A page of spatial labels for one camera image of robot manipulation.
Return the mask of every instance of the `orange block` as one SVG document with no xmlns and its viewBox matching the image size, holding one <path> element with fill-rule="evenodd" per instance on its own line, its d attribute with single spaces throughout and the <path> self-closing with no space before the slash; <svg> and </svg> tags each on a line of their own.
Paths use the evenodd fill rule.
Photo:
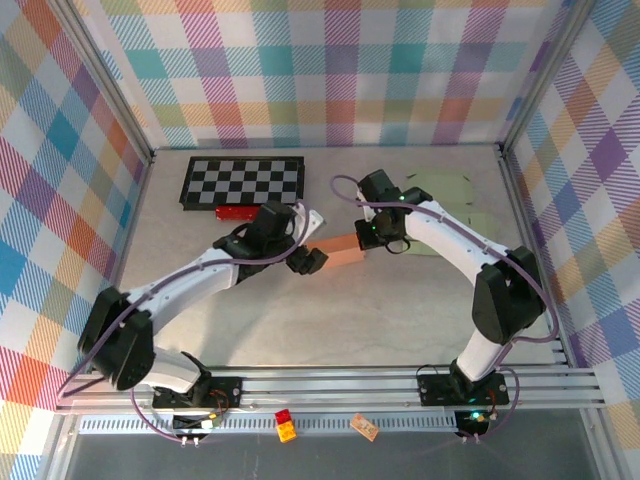
<svg viewBox="0 0 640 480">
<path fill-rule="evenodd" d="M 309 242 L 307 248 L 309 250 L 317 248 L 329 257 L 323 268 L 338 267 L 364 260 L 364 252 L 360 250 L 358 236 L 355 233 Z"/>
</svg>

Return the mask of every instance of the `chessboard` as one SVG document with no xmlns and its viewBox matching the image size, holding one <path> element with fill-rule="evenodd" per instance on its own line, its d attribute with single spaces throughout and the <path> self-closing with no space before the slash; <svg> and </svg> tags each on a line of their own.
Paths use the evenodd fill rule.
<svg viewBox="0 0 640 480">
<path fill-rule="evenodd" d="M 304 191 L 304 157 L 191 157 L 180 194 L 184 210 L 293 205 Z"/>
</svg>

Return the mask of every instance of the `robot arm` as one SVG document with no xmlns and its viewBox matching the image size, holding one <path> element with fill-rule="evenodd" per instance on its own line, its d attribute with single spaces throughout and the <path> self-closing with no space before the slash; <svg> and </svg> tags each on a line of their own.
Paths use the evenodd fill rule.
<svg viewBox="0 0 640 480">
<path fill-rule="evenodd" d="M 114 320 L 139 302 L 98 350 L 93 366 L 117 390 L 142 383 L 184 395 L 189 403 L 197 404 L 197 397 L 209 394 L 210 375 L 191 355 L 154 347 L 153 337 L 196 301 L 231 288 L 268 266 L 251 261 L 274 258 L 293 247 L 296 241 L 298 245 L 304 243 L 323 224 L 322 217 L 310 210 L 303 237 L 306 217 L 307 212 L 301 205 L 288 207 L 267 202 L 254 222 L 220 238 L 180 270 L 129 292 L 107 288 L 93 305 L 78 343 L 79 350 L 86 355 Z M 304 275 L 320 270 L 326 259 L 317 249 L 309 252 L 299 246 L 285 261 L 292 271 Z M 160 284 L 166 286 L 153 293 L 154 287 Z"/>
<path fill-rule="evenodd" d="M 527 281 L 491 252 L 510 258 L 539 282 L 533 253 L 525 247 L 511 251 L 487 240 L 449 215 L 424 191 L 412 188 L 401 192 L 382 170 L 365 177 L 358 187 L 358 196 L 365 201 L 409 203 L 435 213 L 364 207 L 365 219 L 356 222 L 361 249 L 387 246 L 408 236 L 433 248 L 474 286 L 471 316 L 475 330 L 450 368 L 450 382 L 458 397 L 469 397 L 506 356 L 511 340 L 545 310 Z M 485 247 L 478 247 L 470 237 Z"/>
</svg>

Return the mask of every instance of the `enclosure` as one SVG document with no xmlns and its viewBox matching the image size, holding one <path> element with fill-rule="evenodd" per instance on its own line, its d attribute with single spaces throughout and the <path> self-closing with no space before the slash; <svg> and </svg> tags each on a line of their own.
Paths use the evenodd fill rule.
<svg viewBox="0 0 640 480">
<path fill-rule="evenodd" d="M 631 0 L 5 0 L 2 478 L 638 477 L 638 24 Z M 211 445 L 156 438 L 108 382 L 59 398 L 99 292 L 157 281 L 241 223 L 183 209 L 196 155 L 304 157 L 312 240 L 363 217 L 331 178 L 382 168 L 529 247 L 560 324 L 505 358 L 504 429 L 463 443 L 459 408 L 421 405 L 416 369 L 464 350 L 474 290 L 415 245 L 272 266 L 164 327 L 156 348 L 242 378 Z M 552 327 L 547 312 L 526 334 Z M 164 431 L 180 413 L 136 397 Z"/>
</svg>

